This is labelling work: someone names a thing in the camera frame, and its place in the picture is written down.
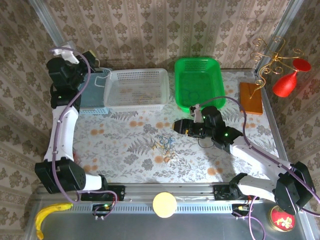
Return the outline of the white plastic basket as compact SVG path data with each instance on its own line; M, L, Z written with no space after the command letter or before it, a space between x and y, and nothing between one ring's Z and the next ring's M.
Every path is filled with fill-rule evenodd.
M106 78L103 103L114 112L160 111L169 102L167 70L114 70Z

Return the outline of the wooden board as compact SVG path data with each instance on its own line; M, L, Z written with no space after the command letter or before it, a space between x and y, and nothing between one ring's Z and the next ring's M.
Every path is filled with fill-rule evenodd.
M240 104L247 114L262 115L262 94L261 90L256 88L254 83L241 82L239 84Z

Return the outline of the blue plastic basket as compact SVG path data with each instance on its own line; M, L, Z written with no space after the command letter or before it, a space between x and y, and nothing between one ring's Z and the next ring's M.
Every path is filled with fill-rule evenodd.
M104 92L107 77L111 73L111 68L104 67L96 68L95 72L91 73L88 84L81 94L80 114L104 115L109 113L109 109L104 105Z

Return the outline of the floral tablecloth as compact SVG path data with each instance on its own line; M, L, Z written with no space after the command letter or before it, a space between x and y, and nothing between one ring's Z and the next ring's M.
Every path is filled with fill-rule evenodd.
M175 101L175 75L169 73L169 103L160 111L81 114L73 152L90 174L109 183L228 182L239 173L264 178L260 169L216 148L212 141L173 131L190 115Z

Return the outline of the green plastic basket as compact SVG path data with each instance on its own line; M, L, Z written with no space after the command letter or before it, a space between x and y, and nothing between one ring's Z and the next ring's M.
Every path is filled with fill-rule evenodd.
M175 101L181 110L225 96L219 63L209 57L186 57L174 65Z

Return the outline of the pale yellow ball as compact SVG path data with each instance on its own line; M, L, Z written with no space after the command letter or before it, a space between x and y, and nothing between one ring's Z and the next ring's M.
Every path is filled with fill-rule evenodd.
M166 219L176 212L177 200L171 193L161 192L154 197L152 208L158 217Z

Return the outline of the red wine glass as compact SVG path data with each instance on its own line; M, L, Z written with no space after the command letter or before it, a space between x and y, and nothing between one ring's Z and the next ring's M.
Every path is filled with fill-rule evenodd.
M296 58L293 60L292 64L292 73L281 77L272 87L273 93L278 97L286 98L292 93L298 83L298 72L308 72L312 69L311 64L307 60L301 58Z

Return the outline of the round red tin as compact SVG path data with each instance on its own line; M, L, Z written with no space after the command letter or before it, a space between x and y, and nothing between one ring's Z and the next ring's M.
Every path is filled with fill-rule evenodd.
M290 232L296 226L295 216L285 212L277 205L270 209L268 216L272 227L279 232Z

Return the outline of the yellow banana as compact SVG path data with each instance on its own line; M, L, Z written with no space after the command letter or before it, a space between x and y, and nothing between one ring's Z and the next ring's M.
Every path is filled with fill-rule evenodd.
M73 203L55 203L51 204L49 206L46 206L42 208L36 215L34 224L35 224L35 233L38 238L38 240L43 240L44 239L44 234L42 232L41 226L42 222L45 220L45 218L50 215L51 213L54 212L61 212L61 211L66 211L71 209L73 206Z

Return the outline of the aluminium frame post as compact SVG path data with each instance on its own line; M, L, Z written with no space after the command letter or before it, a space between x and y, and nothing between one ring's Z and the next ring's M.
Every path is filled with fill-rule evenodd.
M262 54L251 54L251 58L257 62L255 72L258 74L264 65L272 61L272 57L276 52L280 53L285 47L285 34L291 26L296 14L300 10L304 0L289 0L289 3L271 36L264 40L258 37L252 41L257 47L256 52L262 51Z
M35 10L55 46L61 47L65 40L54 18L50 14L49 8L46 5L46 0L28 0L28 2Z

